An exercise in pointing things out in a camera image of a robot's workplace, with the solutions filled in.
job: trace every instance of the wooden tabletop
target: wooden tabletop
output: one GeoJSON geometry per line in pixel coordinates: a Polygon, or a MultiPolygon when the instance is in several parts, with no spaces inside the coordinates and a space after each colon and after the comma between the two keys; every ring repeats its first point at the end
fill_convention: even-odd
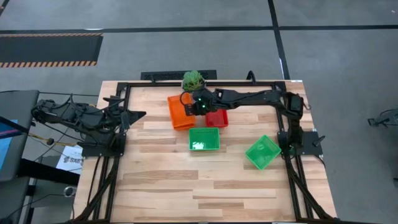
{"type": "MultiPolygon", "coordinates": [[[[103,82],[99,108],[107,106],[103,97],[115,95],[117,83],[103,82]]],[[[287,91],[299,93],[307,103],[302,82],[286,81],[286,87],[287,91]]],[[[222,88],[239,92],[267,89],[264,86],[222,88]]],[[[167,104],[167,97],[181,94],[181,88],[134,87],[131,91],[129,110],[146,111],[147,115],[127,132],[112,222],[295,220],[282,158],[278,156],[264,170],[258,170],[244,154],[265,134],[277,142],[279,127],[273,107],[242,106],[229,110],[229,126],[220,129],[219,151],[190,152],[188,131],[173,129],[167,104]]],[[[204,126],[204,116],[197,116],[197,127],[204,126]]],[[[304,111],[301,126],[304,131],[314,128],[307,110],[304,111]]],[[[88,158],[84,161],[75,199],[77,215],[86,206],[96,160],[88,158]]],[[[309,191],[326,212],[336,216],[323,165],[313,156],[302,156],[302,160],[309,191]]],[[[98,186],[101,163],[92,195],[98,186]]],[[[306,217],[302,194],[297,191],[302,216],[306,217]]],[[[104,217],[105,206],[102,203],[100,218],[104,217]]]]}

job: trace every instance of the green basket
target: green basket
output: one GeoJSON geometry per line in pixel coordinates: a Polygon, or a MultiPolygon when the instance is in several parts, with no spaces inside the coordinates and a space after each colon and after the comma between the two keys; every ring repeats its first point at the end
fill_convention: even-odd
{"type": "Polygon", "coordinates": [[[263,170],[280,152],[280,147],[264,135],[246,151],[246,156],[258,169],[263,170]]]}
{"type": "Polygon", "coordinates": [[[189,129],[189,150],[204,151],[220,148],[220,134],[218,128],[189,129]]]}

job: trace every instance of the black metal frame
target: black metal frame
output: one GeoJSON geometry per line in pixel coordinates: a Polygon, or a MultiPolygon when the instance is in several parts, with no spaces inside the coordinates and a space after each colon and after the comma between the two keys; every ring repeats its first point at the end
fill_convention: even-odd
{"type": "MultiPolygon", "coordinates": [[[[279,82],[278,81],[276,81],[276,82],[256,81],[254,74],[250,73],[250,72],[246,79],[250,80],[250,81],[249,82],[245,82],[245,81],[243,81],[243,82],[242,81],[218,82],[218,81],[209,80],[209,81],[207,81],[206,85],[207,86],[268,86],[268,87],[271,87],[273,90],[280,89],[280,90],[286,91],[286,85],[285,85],[285,82],[283,82],[283,81],[279,81],[279,82]]],[[[178,87],[178,86],[181,86],[181,81],[157,82],[155,80],[152,80],[151,82],[138,82],[138,83],[120,82],[117,85],[116,96],[121,96],[122,91],[123,90],[126,91],[124,107],[127,108],[129,105],[131,88],[149,87],[149,86],[175,86],[175,87],[178,87]]],[[[278,111],[276,111],[276,115],[277,115],[277,120],[278,120],[278,125],[279,125],[279,134],[280,134],[282,132],[285,132],[284,123],[282,120],[282,115],[278,111]]],[[[317,204],[315,199],[312,197],[311,193],[307,190],[307,184],[305,181],[305,175],[304,175],[304,169],[303,169],[301,156],[295,155],[297,168],[298,168],[298,175],[297,175],[297,173],[294,171],[294,168],[292,166],[292,161],[291,161],[291,158],[289,155],[289,150],[285,150],[284,154],[285,154],[284,155],[285,156],[285,164],[286,164],[286,168],[287,168],[287,174],[289,177],[289,187],[290,187],[290,193],[292,196],[292,203],[293,203],[296,222],[309,222],[309,223],[330,222],[330,221],[335,222],[336,220],[331,219],[331,217],[328,216],[323,211],[323,209],[317,204]],[[299,187],[299,189],[303,192],[305,209],[306,209],[308,218],[301,217],[300,205],[299,205],[299,200],[297,197],[297,191],[296,191],[296,187],[295,187],[296,184],[299,187]],[[326,220],[313,219],[312,208],[314,208],[315,211],[320,210],[321,213],[317,213],[317,215],[326,220]]],[[[106,177],[106,173],[108,172],[109,159],[110,159],[109,157],[104,158],[104,162],[103,162],[103,165],[101,168],[99,186],[98,186],[99,191],[101,190],[101,188],[103,189],[104,183],[105,183],[106,179],[108,179],[108,177],[109,177],[109,175],[108,175],[108,177],[106,177]]],[[[111,168],[111,172],[112,171],[115,172],[116,175],[113,174],[113,179],[111,180],[111,182],[109,184],[109,194],[108,194],[108,200],[107,200],[107,205],[106,205],[105,218],[99,219],[102,194],[98,195],[98,193],[97,193],[95,195],[95,197],[97,197],[97,198],[99,197],[99,200],[94,209],[93,220],[85,220],[85,221],[78,220],[76,223],[93,223],[93,222],[98,222],[98,223],[100,223],[100,222],[107,223],[108,222],[109,223],[110,222],[111,212],[112,212],[112,207],[113,207],[113,198],[114,198],[114,193],[115,193],[115,189],[116,189],[116,177],[117,177],[117,171],[118,171],[118,167],[119,167],[119,160],[120,160],[120,157],[115,157],[113,166],[111,168]]]]}

